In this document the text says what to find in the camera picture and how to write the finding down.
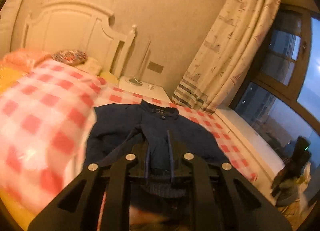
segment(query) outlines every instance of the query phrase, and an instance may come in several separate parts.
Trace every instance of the striped curtain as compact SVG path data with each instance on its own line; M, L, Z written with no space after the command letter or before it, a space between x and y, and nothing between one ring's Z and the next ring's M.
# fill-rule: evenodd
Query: striped curtain
M172 101L213 113L239 87L281 0L227 0Z

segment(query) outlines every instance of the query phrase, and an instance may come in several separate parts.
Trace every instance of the window sill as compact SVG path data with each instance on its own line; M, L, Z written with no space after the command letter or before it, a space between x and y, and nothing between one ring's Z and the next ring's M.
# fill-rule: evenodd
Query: window sill
M267 142L234 110L220 106L215 114L236 135L246 149L266 171L270 179L279 173L284 167L283 161Z

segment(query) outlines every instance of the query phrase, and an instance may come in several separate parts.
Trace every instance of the silver screw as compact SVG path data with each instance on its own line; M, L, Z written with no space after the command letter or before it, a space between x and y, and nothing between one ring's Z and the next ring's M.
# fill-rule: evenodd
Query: silver screw
M231 169L232 169L231 164L228 163L228 162L222 163L221 167L222 167L224 170L231 170Z
M129 154L127 154L127 155L125 156L125 159L126 159L126 160L130 160L130 161L135 160L135 158L136 158L136 155L134 155L134 154L132 154L132 153L129 153Z
M97 168L98 168L98 165L95 164L95 163L91 163L91 164L88 166L88 170L91 170L91 171L95 171Z
M192 160L194 158L194 155L188 152L188 153L185 153L183 157L187 160Z

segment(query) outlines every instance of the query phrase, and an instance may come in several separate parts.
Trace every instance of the wooden window frame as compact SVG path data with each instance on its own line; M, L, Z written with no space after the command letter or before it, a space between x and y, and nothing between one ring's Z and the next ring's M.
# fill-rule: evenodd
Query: wooden window frame
M233 110L236 108L245 90L249 86L250 82L253 82L256 85L270 92L279 100L283 101L286 105L288 105L292 110L294 110L298 115L300 115L301 118L303 118L320 136L320 122L309 111L307 111L302 105L300 105L297 102L301 88L304 83L305 76L307 74L309 64L312 39L311 18L316 18L320 20L320 14L310 11L308 9L286 4L281 4L280 10L298 12L301 14L302 20L299 52L288 85L286 86L281 82L277 81L276 79L272 78L271 76L268 76L260 71L260 68L265 58L265 54L269 47L269 43L271 41L272 32L275 29L275 26L272 25L272 27L266 35L266 38L264 39L263 43L261 44L259 50L255 55L255 58L252 62L252 65L249 68L244 82L240 86L236 96L233 98L229 107Z

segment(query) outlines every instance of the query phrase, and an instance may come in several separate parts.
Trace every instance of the headboard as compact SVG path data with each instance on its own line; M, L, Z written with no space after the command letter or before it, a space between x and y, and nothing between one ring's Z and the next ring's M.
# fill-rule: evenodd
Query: headboard
M63 49L78 49L97 59L104 71L113 71L120 77L136 25L127 34L112 30L111 10L80 1L57 1L45 5L40 15L26 19L21 47L45 50L51 53Z

